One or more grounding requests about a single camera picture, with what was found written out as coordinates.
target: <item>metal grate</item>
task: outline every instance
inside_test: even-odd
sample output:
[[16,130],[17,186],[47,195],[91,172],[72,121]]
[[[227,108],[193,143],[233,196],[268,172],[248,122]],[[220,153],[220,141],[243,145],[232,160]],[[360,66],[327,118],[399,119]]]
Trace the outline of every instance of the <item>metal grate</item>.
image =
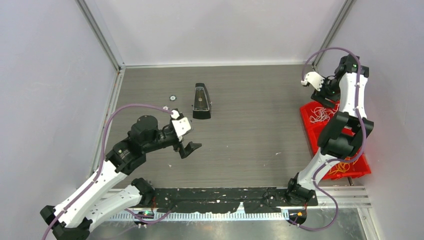
[[[153,219],[157,220],[164,213],[154,211]],[[282,209],[281,212],[274,213],[245,213],[243,209],[233,213],[170,213],[168,217],[163,219],[165,222],[186,222],[186,221],[258,221],[258,220],[288,220],[289,212]],[[114,215],[109,222],[128,222],[136,220],[130,213],[123,211]]]

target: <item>enclosure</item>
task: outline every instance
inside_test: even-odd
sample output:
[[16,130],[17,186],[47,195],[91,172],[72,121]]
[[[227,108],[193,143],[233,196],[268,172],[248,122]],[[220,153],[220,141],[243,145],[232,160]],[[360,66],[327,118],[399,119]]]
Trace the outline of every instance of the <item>enclosure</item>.
[[[102,200],[144,178],[158,206],[130,209],[151,209],[155,220],[166,212],[160,193],[206,192],[224,206],[226,194],[240,191],[240,201],[230,213],[179,204],[142,227],[122,209],[89,239],[421,239],[423,11],[418,0],[4,2],[1,239],[43,236],[40,210],[96,174],[104,129],[108,153],[141,116],[157,118],[159,129],[170,123],[169,114],[134,107],[108,128],[111,114],[133,103],[178,109],[193,127],[184,145],[202,146],[184,159],[172,147],[147,153]],[[326,122],[301,114],[314,92],[302,86],[302,70],[333,75],[347,53],[306,62],[329,47],[349,49],[369,67],[364,107],[375,125],[366,160],[319,182],[338,207],[317,190],[316,204],[251,211],[249,194],[286,191],[316,154],[311,134],[317,138]],[[196,83],[207,87],[210,119],[193,118]],[[322,228],[338,211],[337,219],[317,232],[287,221],[306,207],[303,226]],[[50,231],[47,239],[56,238]]]

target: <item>cable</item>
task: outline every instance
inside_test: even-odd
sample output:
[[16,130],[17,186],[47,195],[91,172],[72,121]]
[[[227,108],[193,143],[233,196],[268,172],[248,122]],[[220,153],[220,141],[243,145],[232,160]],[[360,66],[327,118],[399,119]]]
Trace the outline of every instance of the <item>cable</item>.
[[125,209],[125,211],[129,212],[131,215],[134,216],[134,218],[136,218],[137,220],[139,220],[140,222],[144,223],[144,224],[149,224],[149,225],[153,225],[153,224],[157,224],[160,221],[162,221],[164,218],[166,218],[171,211],[168,211],[167,213],[165,213],[163,216],[161,216],[160,218],[153,220],[153,221],[146,221],[143,218],[139,217],[137,214],[135,214],[133,211],[129,210],[129,209]]
[[344,52],[346,52],[346,53],[348,53],[348,54],[350,54],[352,57],[353,57],[353,59],[355,59],[355,61],[356,61],[356,63],[357,63],[357,69],[358,69],[358,71],[357,71],[357,73],[356,73],[356,91],[355,91],[355,113],[356,113],[356,116],[357,116],[357,118],[358,118],[358,120],[359,120],[359,125],[360,125],[360,128],[361,128],[361,130],[362,130],[362,147],[359,149],[359,152],[358,152],[358,154],[355,156],[355,157],[353,157],[352,159],[350,159],[350,160],[346,160],[346,159],[340,159],[340,158],[333,158],[333,159],[330,159],[330,160],[328,160],[326,163],[324,163],[322,166],[320,166],[316,171],[315,171],[315,173],[313,174],[313,176],[312,176],[312,182],[313,182],[313,185],[316,187],[316,189],[318,189],[319,191],[321,191],[323,194],[325,194],[327,197],[329,197],[333,202],[334,202],[334,204],[335,204],[335,214],[334,214],[334,218],[331,220],[331,222],[327,225],[327,226],[324,226],[324,227],[320,227],[320,228],[311,228],[311,227],[307,227],[307,226],[303,226],[303,225],[299,225],[299,224],[297,224],[296,223],[296,221],[292,221],[292,220],[289,220],[290,221],[290,223],[292,223],[293,225],[297,225],[299,228],[301,228],[301,229],[303,229],[303,230],[307,230],[307,231],[312,231],[312,232],[317,232],[317,231],[321,231],[321,230],[324,230],[324,229],[328,229],[329,227],[331,227],[334,223],[335,223],[335,221],[336,221],[336,218],[337,218],[337,216],[339,215],[339,205],[337,204],[337,201],[336,201],[336,199],[333,197],[333,196],[331,196],[330,194],[328,194],[326,191],[324,191],[323,189],[321,189],[319,186],[318,186],[318,184],[317,184],[317,182],[316,182],[316,177],[317,177],[317,174],[327,165],[327,164],[329,164],[329,163],[332,163],[332,162],[335,162],[335,161],[339,161],[339,162],[342,162],[342,163],[347,163],[347,164],[350,164],[350,163],[353,163],[353,162],[355,162],[356,160],[358,160],[360,157],[361,157],[361,155],[362,155],[362,153],[364,153],[364,148],[365,148],[365,143],[366,143],[366,140],[367,140],[367,131],[366,131],[366,129],[365,129],[365,124],[364,124],[364,121],[363,121],[363,119],[362,119],[362,117],[361,117],[361,113],[359,112],[359,109],[358,109],[358,106],[359,106],[359,82],[360,82],[360,79],[361,79],[361,63],[360,63],[360,61],[359,61],[359,59],[357,58],[357,56],[355,55],[355,54],[353,54],[353,52],[351,52],[351,51],[349,51],[349,50],[347,50],[347,49],[345,49],[345,48],[342,48],[342,47],[328,47],[328,48],[324,48],[324,49],[321,49],[321,50],[319,50],[319,51],[317,51],[317,52],[315,52],[314,54],[312,54],[307,60],[306,60],[306,62],[305,62],[305,64],[303,65],[303,69],[302,69],[302,80],[305,80],[305,72],[306,72],[306,68],[308,67],[307,66],[307,64],[311,61],[311,59],[313,58],[313,57],[315,57],[316,55],[318,55],[318,54],[320,54],[320,53],[322,53],[322,52],[325,52],[325,51],[327,51],[327,50],[342,50],[342,51],[344,51]]
[[48,225],[47,229],[45,230],[41,240],[46,240],[47,235],[49,234],[50,229],[52,229],[53,225],[59,220],[59,218],[79,199],[81,198],[82,195],[84,195],[92,186],[93,184],[97,181],[97,179],[99,179],[100,174],[102,173],[102,168],[103,168],[103,162],[105,160],[105,145],[106,145],[106,136],[108,135],[108,131],[109,131],[109,125],[112,122],[112,119],[116,116],[116,114],[118,114],[120,111],[127,109],[127,108],[132,108],[132,107],[142,107],[142,108],[148,108],[148,109],[155,109],[167,114],[173,114],[172,111],[170,110],[165,110],[161,107],[157,107],[157,106],[153,106],[153,105],[149,105],[149,104],[142,104],[142,103],[131,103],[131,104],[127,104],[124,106],[121,106],[120,108],[118,108],[115,112],[113,112],[109,119],[107,120],[106,124],[104,125],[104,130],[103,130],[103,136],[101,138],[101,156],[100,156],[100,164],[98,166],[98,171],[97,174],[94,176],[92,182],[90,182],[73,200],[71,200],[64,208],[62,211],[60,211],[57,216],[53,219],[53,221],[51,221],[51,223]]

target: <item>dark gray floor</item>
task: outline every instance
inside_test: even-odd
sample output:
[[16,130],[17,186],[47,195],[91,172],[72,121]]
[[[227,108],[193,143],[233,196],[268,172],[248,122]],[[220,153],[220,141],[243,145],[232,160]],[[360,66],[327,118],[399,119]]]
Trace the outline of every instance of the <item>dark gray floor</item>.
[[[171,148],[147,155],[147,162],[116,188],[143,177],[161,188],[286,186],[311,160],[299,107],[311,101],[300,84],[301,65],[133,68],[125,71],[116,107],[145,103],[178,108],[192,116],[195,83],[205,83],[212,118],[193,119],[185,137],[203,146],[186,159]],[[176,95],[171,102],[169,97]],[[108,142],[126,137],[142,115],[159,127],[169,115],[131,108],[118,114]],[[346,185],[346,180],[323,185]]]
[[[322,228],[334,217],[334,209],[308,209],[305,226]],[[106,222],[91,235],[92,240],[366,240],[358,210],[341,208],[333,226],[322,231],[305,231],[281,220],[160,222],[132,228],[134,222]]]

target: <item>black object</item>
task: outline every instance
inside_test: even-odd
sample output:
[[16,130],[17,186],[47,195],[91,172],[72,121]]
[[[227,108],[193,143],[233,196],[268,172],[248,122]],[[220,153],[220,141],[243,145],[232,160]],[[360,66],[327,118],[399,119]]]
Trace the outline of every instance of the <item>black object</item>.
[[155,189],[144,178],[132,180],[131,185],[139,190],[141,197],[140,205],[150,206],[155,197]]
[[[366,137],[374,128],[374,122],[362,118]],[[344,128],[351,128],[353,135],[343,133]],[[325,125],[318,138],[321,154],[332,155],[339,159],[353,157],[362,146],[362,129],[359,119],[347,112],[337,112]]]
[[291,205],[303,206],[306,203],[309,205],[311,199],[316,199],[315,190],[306,189],[298,184],[299,173],[290,178],[288,181],[287,191],[285,192],[285,199]]
[[[352,55],[343,56],[340,59],[338,67],[334,70],[334,76],[328,76],[324,79],[321,91],[313,91],[310,98],[322,104],[326,108],[334,108],[335,102],[340,99],[339,83],[345,73],[357,73],[358,63]],[[361,66],[360,74],[368,78],[370,69],[367,66]]]
[[[286,189],[277,187],[218,187],[218,188],[156,188],[155,203],[159,213],[172,210],[174,213],[225,214],[235,212],[243,202],[244,212],[280,213],[279,207],[298,206],[304,203],[290,204],[286,198]],[[317,206],[312,198],[309,206]]]
[[189,142],[184,148],[178,139],[172,124],[158,129],[158,120],[154,116],[141,116],[128,132],[128,137],[115,144],[112,150],[106,154],[106,161],[111,161],[116,167],[115,172],[130,175],[136,168],[146,162],[146,154],[173,146],[174,151],[179,152],[182,159],[188,157],[194,150],[202,146],[201,143]]
[[204,83],[196,83],[194,92],[193,118],[211,118],[211,99]]
[[[55,207],[47,205],[40,211],[40,214],[45,223],[49,225],[56,217]],[[57,240],[86,240],[90,235],[89,228],[92,223],[92,220],[84,217],[77,227],[65,227],[66,225],[63,222],[57,221],[51,229]]]

